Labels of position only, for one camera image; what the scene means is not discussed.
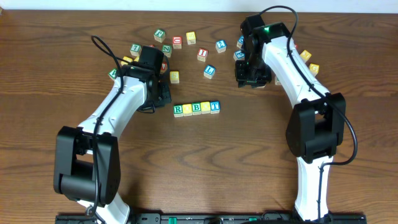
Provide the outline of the green R wooden block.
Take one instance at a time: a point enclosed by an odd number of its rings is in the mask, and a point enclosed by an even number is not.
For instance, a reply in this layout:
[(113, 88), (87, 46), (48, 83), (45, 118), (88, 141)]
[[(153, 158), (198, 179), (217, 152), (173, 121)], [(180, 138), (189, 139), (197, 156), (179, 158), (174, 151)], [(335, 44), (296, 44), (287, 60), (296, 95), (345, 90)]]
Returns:
[(182, 105), (174, 105), (173, 109), (174, 109), (174, 117), (175, 118), (183, 116), (183, 106)]

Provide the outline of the yellow O block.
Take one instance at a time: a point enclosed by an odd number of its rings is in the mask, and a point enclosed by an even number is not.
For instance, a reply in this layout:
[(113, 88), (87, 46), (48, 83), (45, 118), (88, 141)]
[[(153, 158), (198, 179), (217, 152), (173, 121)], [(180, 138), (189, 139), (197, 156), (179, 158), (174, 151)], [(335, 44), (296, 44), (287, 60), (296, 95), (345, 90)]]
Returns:
[(182, 105), (182, 111), (184, 116), (191, 116), (193, 114), (192, 105), (191, 104)]
[(201, 113), (208, 114), (211, 113), (211, 106), (209, 101), (204, 101), (200, 103)]

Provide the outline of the green B wooden block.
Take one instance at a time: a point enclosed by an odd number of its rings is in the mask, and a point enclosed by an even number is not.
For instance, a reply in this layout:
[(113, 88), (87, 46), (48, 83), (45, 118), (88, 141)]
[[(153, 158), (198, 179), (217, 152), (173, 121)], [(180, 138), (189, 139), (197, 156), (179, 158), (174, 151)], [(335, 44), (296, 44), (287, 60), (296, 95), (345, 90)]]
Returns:
[(201, 103), (192, 103), (192, 115), (201, 114)]

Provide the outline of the blue T wooden block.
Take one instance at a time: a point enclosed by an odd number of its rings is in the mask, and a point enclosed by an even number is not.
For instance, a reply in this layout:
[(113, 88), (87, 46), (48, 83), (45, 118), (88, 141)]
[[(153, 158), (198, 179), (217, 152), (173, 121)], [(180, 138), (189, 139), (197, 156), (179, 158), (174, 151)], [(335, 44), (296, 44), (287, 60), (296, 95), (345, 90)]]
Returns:
[(217, 114), (221, 110), (219, 101), (211, 101), (210, 107), (211, 107), (211, 110), (210, 110), (211, 114)]

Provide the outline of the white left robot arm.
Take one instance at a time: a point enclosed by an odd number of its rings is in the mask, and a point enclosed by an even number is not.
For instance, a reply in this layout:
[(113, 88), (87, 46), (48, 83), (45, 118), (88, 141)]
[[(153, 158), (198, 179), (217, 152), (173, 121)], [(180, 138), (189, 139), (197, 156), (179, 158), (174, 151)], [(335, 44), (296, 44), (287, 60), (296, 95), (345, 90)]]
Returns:
[(74, 223), (127, 223), (131, 209), (118, 194), (121, 166), (118, 141), (136, 111), (170, 103), (162, 65), (133, 62), (109, 73), (109, 94), (77, 127), (64, 126), (56, 137), (53, 188), (86, 208)]

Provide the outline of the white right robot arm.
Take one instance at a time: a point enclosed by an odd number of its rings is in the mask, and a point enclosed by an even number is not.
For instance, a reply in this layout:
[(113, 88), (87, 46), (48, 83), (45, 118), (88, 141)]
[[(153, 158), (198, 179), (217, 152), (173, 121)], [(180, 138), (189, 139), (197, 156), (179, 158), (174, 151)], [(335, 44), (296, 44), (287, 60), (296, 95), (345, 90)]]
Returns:
[(261, 15), (241, 23), (243, 59), (235, 63), (238, 87), (264, 87), (273, 77), (286, 92), (292, 114), (285, 132), (298, 163), (295, 211), (303, 221), (324, 222), (328, 215), (327, 163), (343, 141), (346, 102), (331, 94), (297, 52), (291, 31), (282, 22), (265, 24)]

